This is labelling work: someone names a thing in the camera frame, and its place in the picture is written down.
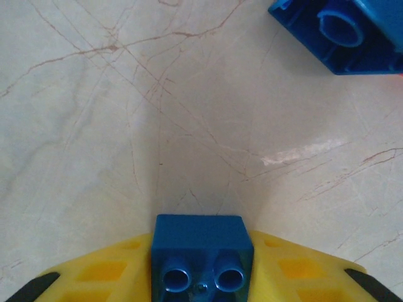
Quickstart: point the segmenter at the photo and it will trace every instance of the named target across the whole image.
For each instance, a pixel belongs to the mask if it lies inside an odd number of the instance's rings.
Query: white marble surface
[[[0,300],[49,266],[238,214],[403,296],[403,78],[334,76],[270,0],[0,3]]]

